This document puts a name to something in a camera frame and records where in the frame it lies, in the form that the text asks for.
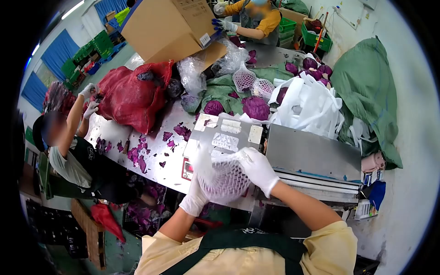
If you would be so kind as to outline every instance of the stainless steel table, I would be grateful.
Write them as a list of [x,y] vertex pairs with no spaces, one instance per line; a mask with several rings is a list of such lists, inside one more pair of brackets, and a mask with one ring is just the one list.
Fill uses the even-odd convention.
[[[292,61],[295,55],[300,55],[297,51],[251,42],[246,42],[246,49],[248,51],[253,49],[257,51],[256,67],[268,67],[284,61]],[[142,64],[143,60],[136,53],[127,61],[125,66],[134,70]],[[139,166],[134,166],[133,163],[127,159],[127,155],[119,153],[117,150],[117,143],[121,141],[123,146],[127,138],[130,140],[129,149],[136,147],[139,144],[139,137],[141,134],[136,130],[133,130],[131,126],[119,125],[114,121],[107,121],[103,117],[93,114],[90,117],[89,131],[85,139],[93,146],[96,145],[96,139],[99,136],[101,139],[105,139],[106,142],[110,141],[113,148],[109,152],[104,153],[108,158],[141,176],[168,188],[187,194],[190,187],[190,181],[182,178],[183,150],[185,149],[186,141],[183,140],[182,136],[179,136],[174,132],[173,127],[178,123],[183,122],[184,126],[192,130],[195,117],[183,110],[180,100],[169,103],[164,110],[162,110],[161,114],[162,118],[159,117],[160,114],[157,117],[155,130],[146,136],[148,149],[150,149],[151,152],[147,155],[145,149],[143,149],[140,153],[140,155],[144,155],[144,160],[147,164],[145,174],[141,172]],[[173,133],[170,140],[174,140],[174,143],[176,144],[174,153],[171,151],[170,147],[167,147],[167,143],[162,141],[164,131]],[[159,162],[163,161],[166,161],[166,164],[162,168],[159,165]],[[251,211],[253,205],[253,190],[249,190],[246,198],[240,198],[235,202],[227,204],[227,206],[246,211]]]

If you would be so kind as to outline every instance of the person's hand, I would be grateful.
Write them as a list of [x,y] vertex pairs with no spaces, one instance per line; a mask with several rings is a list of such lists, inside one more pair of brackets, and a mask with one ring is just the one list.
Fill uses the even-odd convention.
[[99,110],[98,105],[99,103],[95,101],[89,102],[87,110],[84,112],[84,118],[89,119],[93,113],[96,113]]
[[280,180],[275,174],[266,156],[253,147],[245,147],[238,151],[240,165],[253,184],[257,185],[269,198],[272,188]]
[[213,19],[213,25],[215,25],[215,30],[223,29],[234,33],[237,31],[238,28],[238,26],[232,22],[221,21],[216,18]]
[[98,85],[95,85],[93,83],[87,84],[87,86],[80,92],[80,95],[84,96],[84,99],[90,98],[92,95],[95,95],[98,92]]
[[205,204],[208,203],[208,199],[200,189],[200,184],[197,179],[197,174],[193,174],[191,186],[188,194],[183,198],[179,204],[180,208],[191,216],[198,217],[202,212]]
[[214,5],[213,10],[216,15],[222,15],[226,9],[227,2],[218,2]]

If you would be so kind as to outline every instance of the blue curtain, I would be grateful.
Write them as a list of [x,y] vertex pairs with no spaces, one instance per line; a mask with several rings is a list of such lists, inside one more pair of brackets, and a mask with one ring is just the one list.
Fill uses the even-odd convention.
[[38,76],[32,72],[23,88],[22,97],[29,101],[40,112],[43,111],[44,96],[48,88],[41,82]]
[[121,12],[127,8],[127,0],[102,0],[95,4],[95,9],[98,12],[99,19],[105,25],[107,23],[106,15],[111,11],[116,13]]
[[62,73],[61,67],[79,48],[64,29],[43,53],[41,60],[60,81],[64,81],[66,76]]

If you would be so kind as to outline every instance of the light green shirt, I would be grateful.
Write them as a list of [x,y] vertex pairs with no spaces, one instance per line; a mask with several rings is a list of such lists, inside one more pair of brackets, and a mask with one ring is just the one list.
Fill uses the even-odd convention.
[[[77,141],[74,139],[70,148],[75,149],[76,145]],[[49,162],[53,169],[65,180],[82,188],[90,188],[92,177],[70,151],[67,151],[67,156],[64,158],[61,155],[58,146],[51,147],[49,150]]]

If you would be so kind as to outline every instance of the green tarp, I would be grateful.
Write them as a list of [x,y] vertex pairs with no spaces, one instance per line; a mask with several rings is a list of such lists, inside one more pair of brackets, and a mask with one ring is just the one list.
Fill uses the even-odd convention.
[[[276,1],[275,6],[279,7],[279,0]],[[282,0],[281,7],[285,7],[286,9],[293,10],[304,15],[308,15],[309,13],[307,6],[301,0]]]
[[330,77],[337,96],[344,101],[345,122],[339,140],[354,144],[348,136],[353,117],[369,125],[378,141],[362,141],[363,156],[382,150],[386,169],[403,168],[394,140],[397,133],[397,96],[385,47],[376,38],[362,40],[336,62]]
[[[289,80],[293,77],[293,74],[286,71],[286,63],[250,70],[256,74],[257,78],[264,78],[270,82],[273,82],[274,78]],[[223,105],[226,113],[233,111],[234,114],[243,114],[243,104],[241,101],[243,98],[250,96],[250,92],[237,93],[240,97],[238,99],[228,96],[228,94],[236,91],[231,74],[209,79],[206,82],[206,86],[207,89],[202,99],[202,109],[205,108],[208,101],[217,100]]]

